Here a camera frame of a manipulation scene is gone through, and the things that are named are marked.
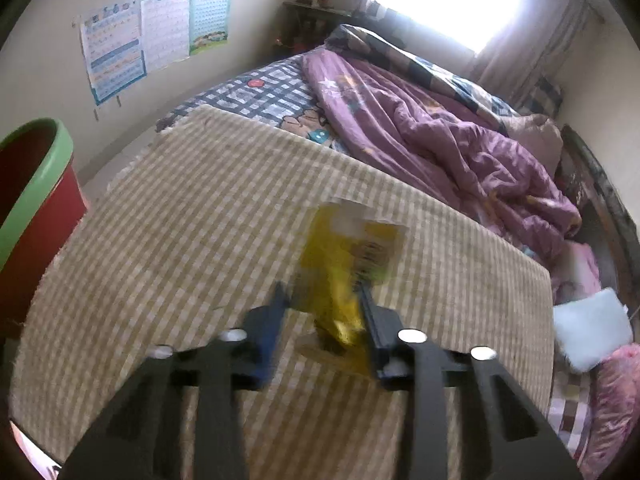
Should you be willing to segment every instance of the educational wall chart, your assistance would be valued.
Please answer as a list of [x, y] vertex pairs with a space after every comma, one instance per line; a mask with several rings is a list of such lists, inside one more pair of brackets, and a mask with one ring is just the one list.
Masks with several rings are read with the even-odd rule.
[[146, 75], [140, 0], [124, 0], [82, 17], [82, 51], [97, 105]]
[[96, 105], [147, 72], [226, 43], [230, 0], [125, 0], [82, 16]]
[[229, 3], [230, 0], [191, 0], [191, 54], [226, 41]]
[[142, 0], [146, 69], [151, 72], [189, 57], [190, 0]]

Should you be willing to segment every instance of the pink blanket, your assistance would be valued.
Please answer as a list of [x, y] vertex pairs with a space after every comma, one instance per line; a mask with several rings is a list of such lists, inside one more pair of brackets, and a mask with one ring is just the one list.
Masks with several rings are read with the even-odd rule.
[[303, 71], [359, 160], [437, 198], [544, 262], [579, 227], [578, 210], [514, 140], [462, 121], [421, 88], [325, 48]]

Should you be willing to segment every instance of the pink fabric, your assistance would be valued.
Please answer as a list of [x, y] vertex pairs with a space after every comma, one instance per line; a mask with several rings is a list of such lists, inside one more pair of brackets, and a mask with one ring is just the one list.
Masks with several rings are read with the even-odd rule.
[[587, 244], [566, 240], [549, 273], [555, 304], [583, 300], [602, 290], [596, 257]]
[[640, 345], [625, 345], [596, 369], [591, 435], [580, 466], [585, 480], [610, 464], [640, 418]]
[[514, 140], [461, 121], [421, 88], [367, 62], [317, 48], [303, 57], [302, 67], [355, 158], [546, 262], [579, 227], [578, 210]]

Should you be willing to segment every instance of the red trash can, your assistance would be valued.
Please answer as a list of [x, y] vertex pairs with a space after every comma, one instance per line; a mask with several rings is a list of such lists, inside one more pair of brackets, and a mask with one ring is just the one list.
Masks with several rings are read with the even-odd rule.
[[0, 337], [20, 336], [40, 278], [86, 212], [72, 155], [54, 119], [0, 141]]

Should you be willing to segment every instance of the yellow snack bag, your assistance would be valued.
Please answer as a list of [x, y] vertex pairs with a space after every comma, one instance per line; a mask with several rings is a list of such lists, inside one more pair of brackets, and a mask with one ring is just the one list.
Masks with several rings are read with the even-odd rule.
[[369, 219], [370, 213], [348, 200], [318, 208], [292, 293], [292, 307], [313, 314], [318, 335], [345, 350], [362, 346], [364, 330], [353, 285], [381, 283], [404, 239], [402, 226]]

